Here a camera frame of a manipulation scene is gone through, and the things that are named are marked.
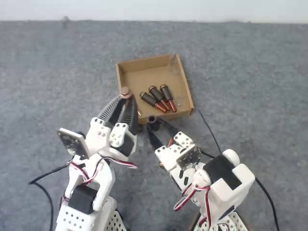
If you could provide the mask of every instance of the cardboard tray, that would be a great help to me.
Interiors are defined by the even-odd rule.
[[[119,89],[129,87],[135,94],[139,115],[139,124],[146,124],[150,115],[160,116],[165,119],[175,119],[189,116],[193,111],[193,101],[188,88],[180,57],[176,55],[161,55],[150,58],[124,61],[116,64]],[[173,96],[177,112],[171,110],[162,113],[156,108],[140,99],[142,91],[148,93],[148,87],[167,84]]]

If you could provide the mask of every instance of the perforated metal bracket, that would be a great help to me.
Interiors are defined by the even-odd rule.
[[[181,145],[183,148],[188,148],[189,146],[193,145],[193,140],[186,136],[183,132],[178,132],[174,137],[173,140]]]
[[[98,212],[84,214],[62,204],[57,219],[58,230],[91,231]]]
[[[127,231],[118,211],[112,213],[104,231]]]
[[[200,216],[192,231],[219,231],[219,228],[222,231],[250,231],[250,229],[245,226],[243,220],[240,218],[236,211],[231,212],[224,219],[219,220],[210,229],[208,228],[207,222],[204,222],[202,226],[199,227],[199,222],[202,218],[203,216]]]

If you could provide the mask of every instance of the red wire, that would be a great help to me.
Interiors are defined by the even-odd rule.
[[[197,190],[194,189],[190,194],[187,195],[187,197],[185,197],[185,199],[182,202],[177,203],[174,206],[174,210],[175,211],[179,211],[192,198],[192,196],[195,194],[196,191]]]
[[[185,193],[187,192],[187,190],[190,189],[191,186],[192,186],[192,183],[190,183],[190,184],[184,189],[184,191],[182,192],[182,196],[185,195]]]
[[[199,222],[199,227],[202,226],[202,224],[208,220],[208,228],[211,227],[211,213],[210,213],[210,206],[208,204],[208,193],[210,191],[210,187],[208,187],[206,193],[205,193],[205,207],[206,207],[206,218],[203,218],[200,222]]]

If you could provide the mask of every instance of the white plastic bracket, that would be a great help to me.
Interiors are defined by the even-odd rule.
[[[99,150],[109,148],[110,128],[103,126],[103,120],[94,117],[90,122],[90,129],[86,136],[86,144],[90,155],[97,153]]]
[[[174,137],[173,140],[181,145],[183,148],[188,148],[189,146],[193,145],[193,140],[186,136],[183,132],[178,132]]]

